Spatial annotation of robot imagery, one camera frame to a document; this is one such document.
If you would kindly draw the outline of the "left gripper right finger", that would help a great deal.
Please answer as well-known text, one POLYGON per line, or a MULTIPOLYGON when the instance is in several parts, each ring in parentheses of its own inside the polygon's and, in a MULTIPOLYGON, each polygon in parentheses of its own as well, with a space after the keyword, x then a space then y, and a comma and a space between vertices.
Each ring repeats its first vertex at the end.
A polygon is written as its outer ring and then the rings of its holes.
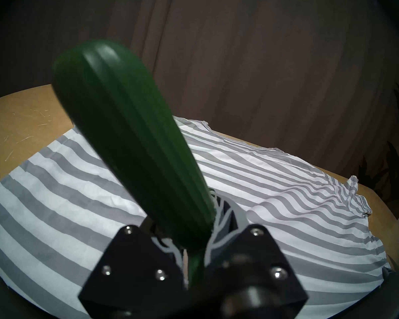
POLYGON ((270 232, 211 189, 216 205, 204 280, 192 289, 192 319, 294 319, 308 300, 270 232))

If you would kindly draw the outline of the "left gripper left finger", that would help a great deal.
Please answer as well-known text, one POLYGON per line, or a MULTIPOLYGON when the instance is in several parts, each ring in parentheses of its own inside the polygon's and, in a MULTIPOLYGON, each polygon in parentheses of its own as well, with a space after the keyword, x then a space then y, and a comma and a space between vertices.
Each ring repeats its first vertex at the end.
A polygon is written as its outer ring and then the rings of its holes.
POLYGON ((183 252, 169 238, 124 226, 78 298, 93 319, 164 319, 179 313, 189 302, 183 252))

